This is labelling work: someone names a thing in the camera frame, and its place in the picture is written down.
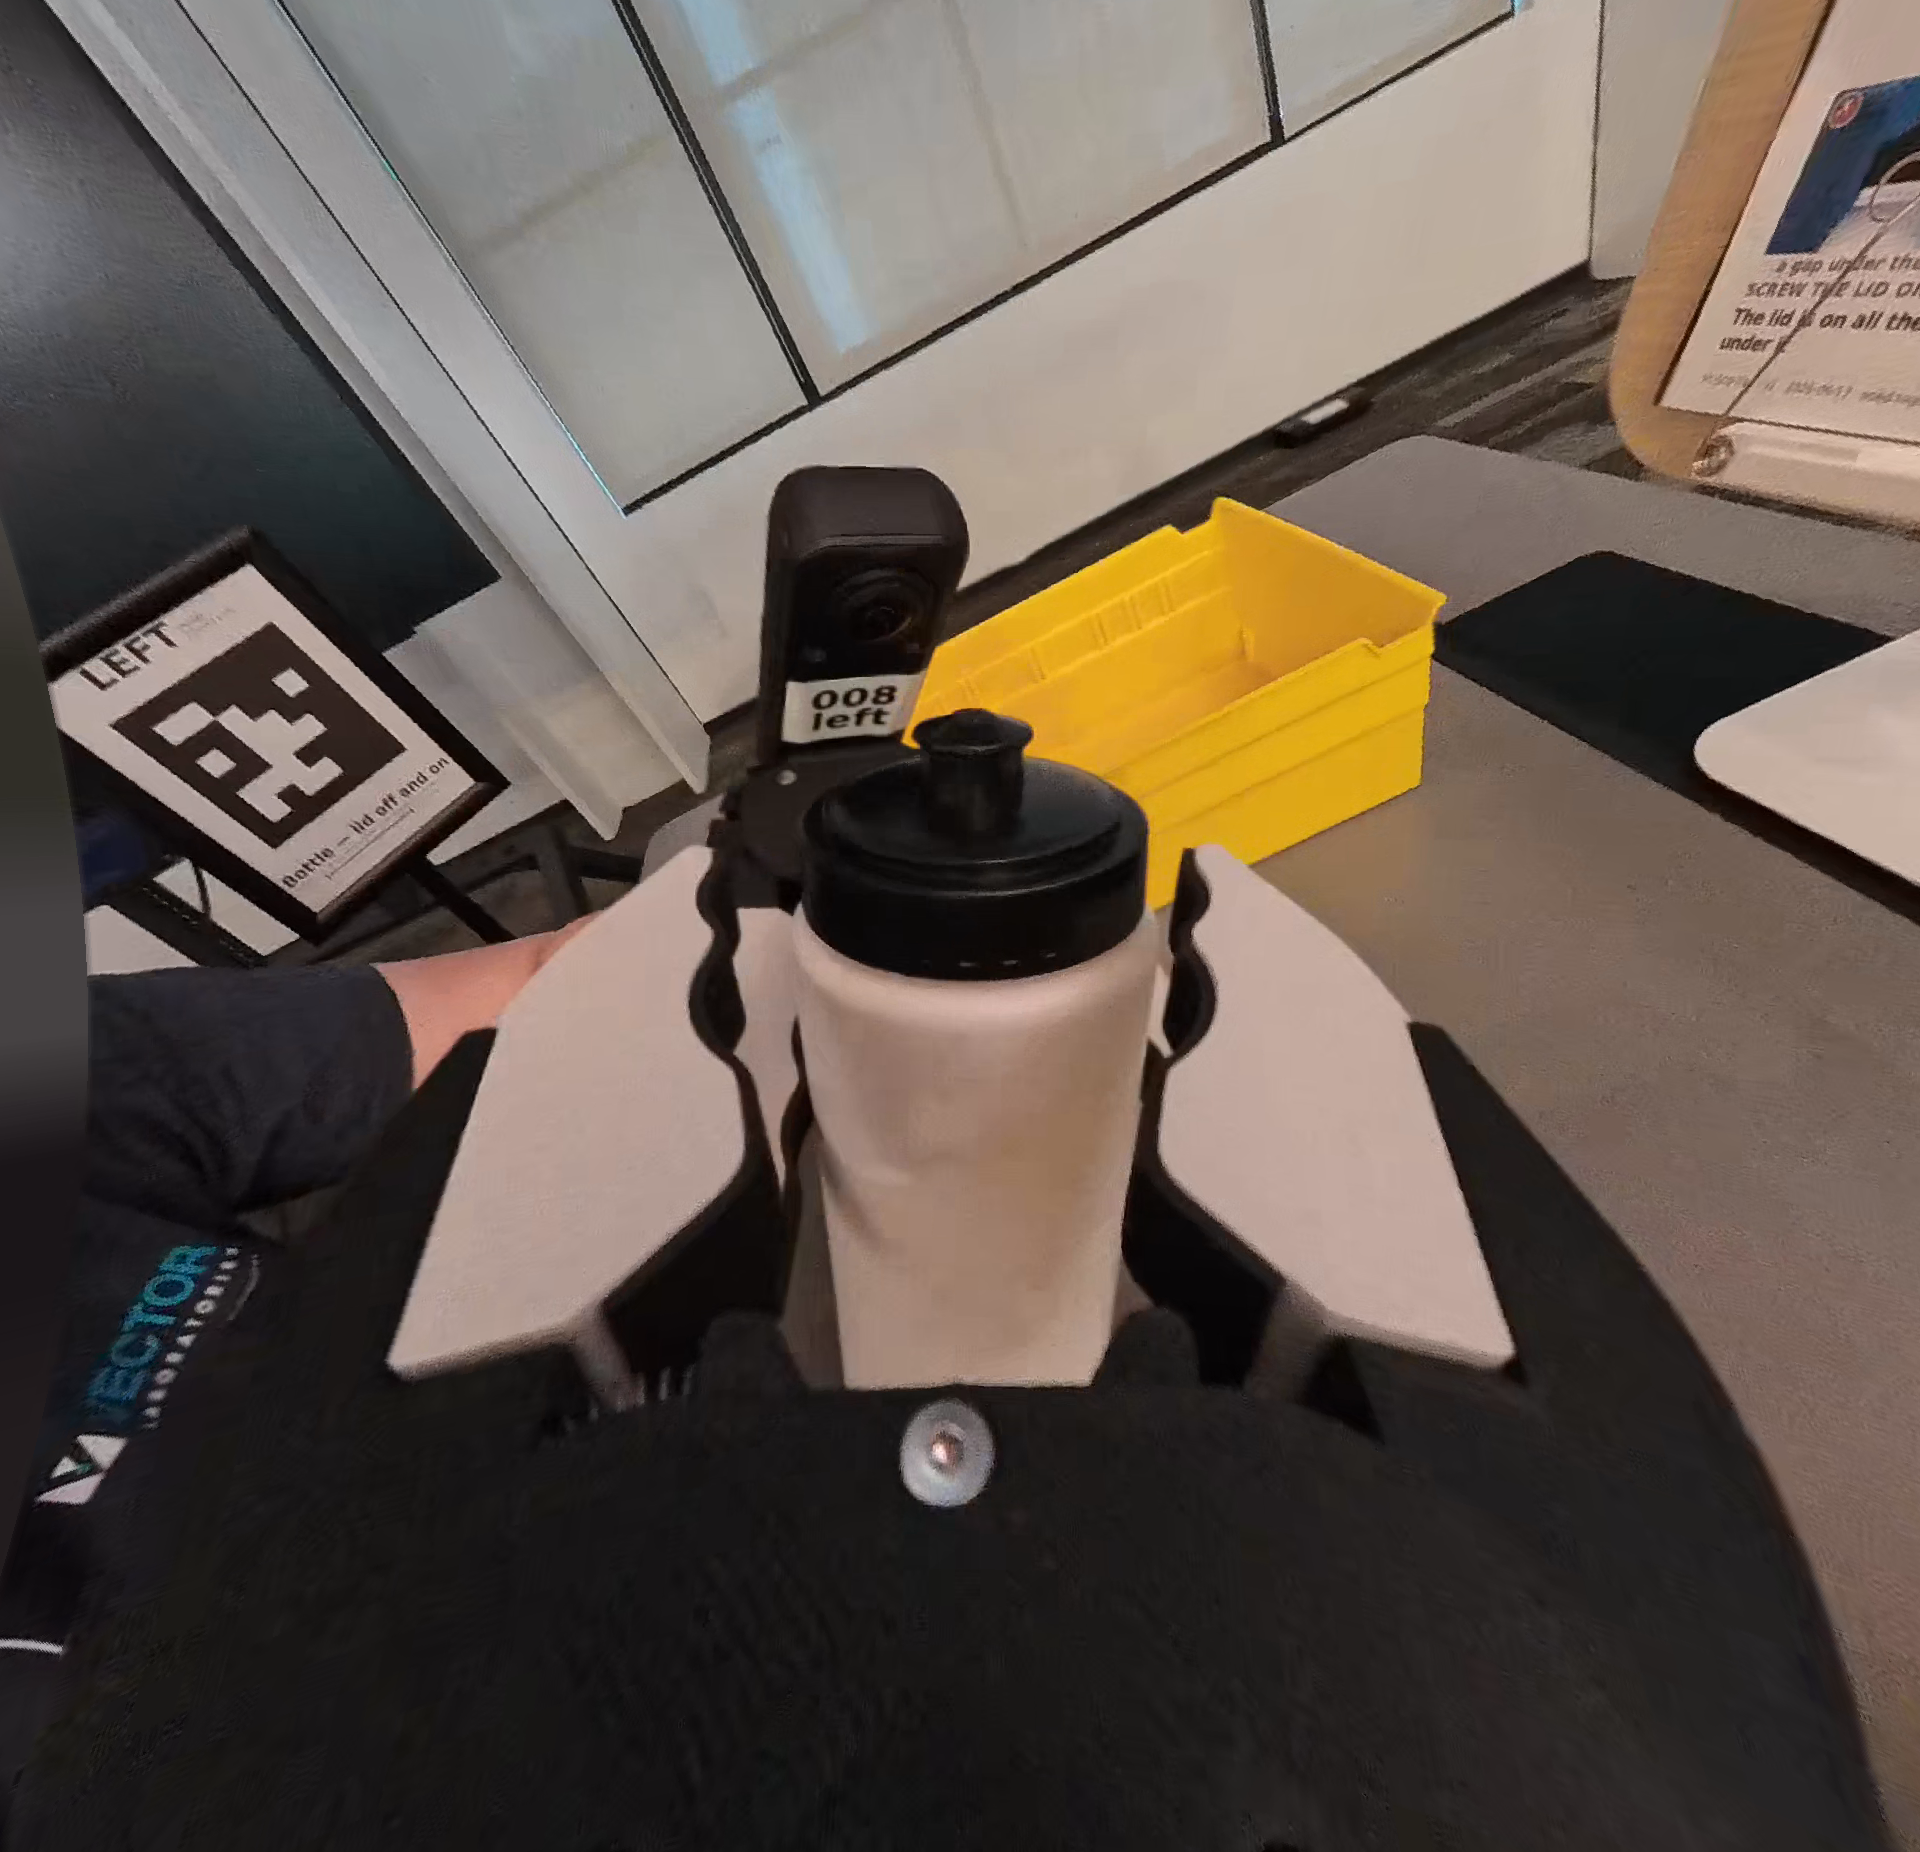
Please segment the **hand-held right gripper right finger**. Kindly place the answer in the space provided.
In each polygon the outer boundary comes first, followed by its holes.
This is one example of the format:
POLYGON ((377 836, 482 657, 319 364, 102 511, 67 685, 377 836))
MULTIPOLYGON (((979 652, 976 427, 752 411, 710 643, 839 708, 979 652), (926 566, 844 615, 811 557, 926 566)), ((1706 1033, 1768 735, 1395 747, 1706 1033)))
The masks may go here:
POLYGON ((1399 999, 1220 846, 1168 921, 1122 1259, 1204 1374, 1311 1374, 1339 1343, 1514 1360, 1399 999))

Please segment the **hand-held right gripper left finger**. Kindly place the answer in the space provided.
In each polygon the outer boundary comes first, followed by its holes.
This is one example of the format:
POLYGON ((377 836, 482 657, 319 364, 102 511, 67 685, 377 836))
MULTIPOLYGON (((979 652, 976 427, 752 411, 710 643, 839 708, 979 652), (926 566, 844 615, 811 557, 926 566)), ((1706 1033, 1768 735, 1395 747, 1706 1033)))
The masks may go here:
POLYGON ((404 1382, 570 1355, 687 1374, 794 1286, 794 919, 718 842, 563 943, 500 1017, 387 1349, 404 1382))

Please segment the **black bottle lid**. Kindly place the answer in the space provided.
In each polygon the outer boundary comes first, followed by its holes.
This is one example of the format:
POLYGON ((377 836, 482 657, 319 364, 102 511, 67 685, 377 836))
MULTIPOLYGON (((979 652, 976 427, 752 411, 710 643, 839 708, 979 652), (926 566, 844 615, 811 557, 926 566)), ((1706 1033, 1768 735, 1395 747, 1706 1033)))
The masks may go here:
POLYGON ((1073 969, 1145 917, 1147 821, 1083 768, 1028 756, 1020 720, 925 720, 905 758, 801 821, 801 917, 879 973, 999 983, 1073 969))

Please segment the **white plastic bottle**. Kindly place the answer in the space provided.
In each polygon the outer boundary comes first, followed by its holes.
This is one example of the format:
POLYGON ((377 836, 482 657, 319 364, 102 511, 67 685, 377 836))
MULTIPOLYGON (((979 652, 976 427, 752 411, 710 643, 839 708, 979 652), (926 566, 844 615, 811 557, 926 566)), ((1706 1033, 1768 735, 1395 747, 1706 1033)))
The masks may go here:
POLYGON ((1116 1325, 1160 934, 930 980, 794 929, 798 1025, 852 1389, 1081 1388, 1116 1325))

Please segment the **person's left forearm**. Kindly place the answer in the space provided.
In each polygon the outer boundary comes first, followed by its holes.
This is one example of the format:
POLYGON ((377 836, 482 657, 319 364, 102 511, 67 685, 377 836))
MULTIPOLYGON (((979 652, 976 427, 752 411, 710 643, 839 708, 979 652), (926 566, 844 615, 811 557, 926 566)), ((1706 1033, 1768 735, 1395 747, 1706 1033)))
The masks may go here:
POLYGON ((569 924, 477 946, 465 953, 377 964, 374 971, 396 1001, 417 1091, 456 1044, 492 1030, 515 997, 597 913, 569 924))

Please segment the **yellow plastic bin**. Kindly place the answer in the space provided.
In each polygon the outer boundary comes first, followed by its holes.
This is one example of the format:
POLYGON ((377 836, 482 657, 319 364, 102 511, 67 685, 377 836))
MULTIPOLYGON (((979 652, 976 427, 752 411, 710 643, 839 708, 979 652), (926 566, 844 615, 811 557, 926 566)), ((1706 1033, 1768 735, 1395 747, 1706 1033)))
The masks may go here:
POLYGON ((1445 601, 1220 498, 947 641, 916 721, 1020 720, 1132 797, 1158 911, 1187 850, 1257 864, 1420 783, 1445 601))

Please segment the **sign on black easel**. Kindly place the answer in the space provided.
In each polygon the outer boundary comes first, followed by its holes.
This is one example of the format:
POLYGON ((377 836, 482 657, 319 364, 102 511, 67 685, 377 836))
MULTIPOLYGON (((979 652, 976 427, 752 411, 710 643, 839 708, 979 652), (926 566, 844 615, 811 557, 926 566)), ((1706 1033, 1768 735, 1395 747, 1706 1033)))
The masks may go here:
POLYGON ((508 789, 247 526, 46 636, 40 659, 74 776, 312 943, 508 789))

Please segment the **wooden edged instruction board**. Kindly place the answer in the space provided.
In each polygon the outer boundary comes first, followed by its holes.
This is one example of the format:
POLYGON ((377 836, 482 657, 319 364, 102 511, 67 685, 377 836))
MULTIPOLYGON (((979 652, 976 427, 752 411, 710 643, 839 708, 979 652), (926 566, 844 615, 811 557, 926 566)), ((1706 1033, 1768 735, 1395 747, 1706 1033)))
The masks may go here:
POLYGON ((1608 375, 1693 487, 1917 521, 1917 0, 1732 0, 1608 375))

